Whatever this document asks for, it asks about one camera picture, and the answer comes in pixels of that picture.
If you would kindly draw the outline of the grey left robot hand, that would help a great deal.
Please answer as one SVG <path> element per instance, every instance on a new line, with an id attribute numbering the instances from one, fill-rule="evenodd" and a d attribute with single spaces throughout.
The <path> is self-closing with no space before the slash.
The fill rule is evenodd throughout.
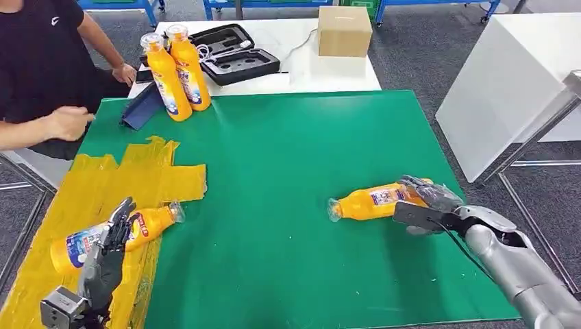
<path id="1" fill-rule="evenodd" d="M 88 301 L 88 314 L 104 316 L 112 301 L 114 290 L 120 285 L 134 217 L 130 213 L 136 204 L 125 198 L 112 212 L 99 238 L 92 245 L 79 277 L 79 296 Z"/>

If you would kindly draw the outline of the person's right hand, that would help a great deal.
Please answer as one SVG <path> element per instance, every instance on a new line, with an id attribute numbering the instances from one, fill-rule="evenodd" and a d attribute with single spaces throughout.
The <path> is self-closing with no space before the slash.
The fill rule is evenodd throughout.
<path id="1" fill-rule="evenodd" d="M 43 119 L 45 138 L 77 141 L 95 119 L 85 107 L 62 106 Z"/>

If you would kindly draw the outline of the person's left hand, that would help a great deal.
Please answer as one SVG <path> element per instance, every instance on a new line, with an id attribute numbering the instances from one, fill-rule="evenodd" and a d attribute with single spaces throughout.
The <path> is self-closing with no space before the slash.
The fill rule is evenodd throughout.
<path id="1" fill-rule="evenodd" d="M 127 86 L 132 87 L 133 83 L 136 81 L 137 71 L 131 65 L 122 63 L 112 68 L 112 75 L 118 82 L 125 83 Z"/>

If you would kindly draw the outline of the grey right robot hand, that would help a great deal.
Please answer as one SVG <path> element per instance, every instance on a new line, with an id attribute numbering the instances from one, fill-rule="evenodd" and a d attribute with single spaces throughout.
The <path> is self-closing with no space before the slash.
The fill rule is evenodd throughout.
<path id="1" fill-rule="evenodd" d="M 453 212 L 465 204 L 457 194 L 445 185 L 428 182 L 411 175 L 402 175 L 398 183 L 404 185 L 408 190 L 413 190 L 431 209 Z"/>

